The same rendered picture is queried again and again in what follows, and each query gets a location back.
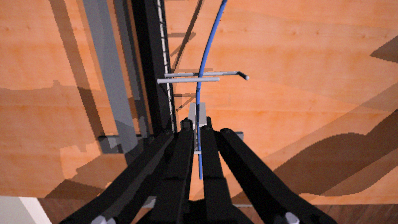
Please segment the black metal rack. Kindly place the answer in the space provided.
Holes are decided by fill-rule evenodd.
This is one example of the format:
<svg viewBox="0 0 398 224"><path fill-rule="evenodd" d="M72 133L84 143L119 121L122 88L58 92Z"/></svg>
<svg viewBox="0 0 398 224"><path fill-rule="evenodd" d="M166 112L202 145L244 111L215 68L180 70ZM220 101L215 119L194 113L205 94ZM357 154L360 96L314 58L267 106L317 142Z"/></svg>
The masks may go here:
<svg viewBox="0 0 398 224"><path fill-rule="evenodd" d="M153 134L150 134L127 1L114 0L114 2L141 130L140 135L136 135L133 124L107 0L83 0L118 132L118 135L100 135L98 141L103 154L124 154L129 166L143 151L143 147L145 149L161 132L172 130L177 133L173 83L214 82L219 81L220 78L172 78L198 76L199 72L171 73L164 0L131 0L153 128Z"/></svg>

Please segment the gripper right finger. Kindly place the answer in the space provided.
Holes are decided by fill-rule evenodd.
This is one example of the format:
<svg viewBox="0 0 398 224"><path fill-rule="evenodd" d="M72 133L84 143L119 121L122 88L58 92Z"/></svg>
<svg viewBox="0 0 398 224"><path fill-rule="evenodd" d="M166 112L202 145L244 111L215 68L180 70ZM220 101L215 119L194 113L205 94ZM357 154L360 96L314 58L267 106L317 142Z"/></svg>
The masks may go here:
<svg viewBox="0 0 398 224"><path fill-rule="evenodd" d="M338 224L291 191L232 129L213 130L205 102L199 137L207 224L238 224L219 153L264 224Z"/></svg>

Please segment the blue cable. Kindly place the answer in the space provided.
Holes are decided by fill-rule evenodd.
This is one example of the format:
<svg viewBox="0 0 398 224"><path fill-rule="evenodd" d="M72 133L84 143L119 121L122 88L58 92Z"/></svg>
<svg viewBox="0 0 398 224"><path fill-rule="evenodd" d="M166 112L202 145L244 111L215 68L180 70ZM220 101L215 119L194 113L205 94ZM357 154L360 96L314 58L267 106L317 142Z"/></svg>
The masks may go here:
<svg viewBox="0 0 398 224"><path fill-rule="evenodd" d="M202 61L201 61L201 65L200 65L200 69L199 69L199 74L198 77L203 77L203 72L204 72L204 68L205 68L205 64L206 64L206 60L207 60L207 56L215 35L215 32L217 30L219 21L221 19L221 16L223 14L224 8L226 6L227 0L222 0L220 8L218 10L217 16L215 18L214 24L212 26L205 50L204 50L204 54L202 57ZM199 137L199 107L200 107L200 90L201 90L201 82L197 82L197 86L196 86L196 118L197 118L197 143L198 143L198 151L201 150L200 147L200 137ZM198 164L199 164L199 179L202 180L202 156L201 154L198 154Z"/></svg>

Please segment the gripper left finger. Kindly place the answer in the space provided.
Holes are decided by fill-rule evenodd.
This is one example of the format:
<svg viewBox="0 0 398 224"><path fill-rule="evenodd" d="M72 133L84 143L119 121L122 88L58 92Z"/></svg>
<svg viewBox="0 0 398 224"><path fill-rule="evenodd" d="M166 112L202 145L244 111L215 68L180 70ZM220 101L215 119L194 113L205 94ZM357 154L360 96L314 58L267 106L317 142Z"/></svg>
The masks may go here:
<svg viewBox="0 0 398 224"><path fill-rule="evenodd" d="M58 224L131 224L169 165L147 224L179 224L190 194L195 118L193 102L180 132L161 132L99 196Z"/></svg>

